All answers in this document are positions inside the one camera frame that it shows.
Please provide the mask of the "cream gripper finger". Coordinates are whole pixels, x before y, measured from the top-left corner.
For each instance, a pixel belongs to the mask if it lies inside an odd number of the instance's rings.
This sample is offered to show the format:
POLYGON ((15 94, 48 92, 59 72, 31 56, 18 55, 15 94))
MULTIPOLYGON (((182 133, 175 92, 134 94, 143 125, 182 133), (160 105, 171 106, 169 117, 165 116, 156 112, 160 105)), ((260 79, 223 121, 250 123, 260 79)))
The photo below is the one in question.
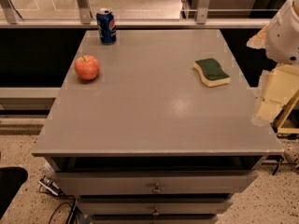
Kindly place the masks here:
POLYGON ((258 98, 251 121, 264 126, 272 122, 299 91, 299 66, 279 63, 271 72, 262 72, 258 98))
POLYGON ((252 36, 246 46, 251 49, 266 49, 267 26, 263 27, 257 34, 252 36))

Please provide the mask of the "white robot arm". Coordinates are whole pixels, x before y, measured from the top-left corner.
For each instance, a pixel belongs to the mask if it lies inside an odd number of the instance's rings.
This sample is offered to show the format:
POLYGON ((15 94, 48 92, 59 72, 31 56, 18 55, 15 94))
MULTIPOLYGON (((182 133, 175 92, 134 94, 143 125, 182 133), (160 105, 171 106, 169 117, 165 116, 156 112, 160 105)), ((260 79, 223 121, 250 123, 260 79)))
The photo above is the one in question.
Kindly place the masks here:
POLYGON ((299 0, 287 0, 273 19, 247 47, 265 49, 266 57, 277 63, 271 72, 262 72, 252 123, 272 122, 299 90, 299 0))

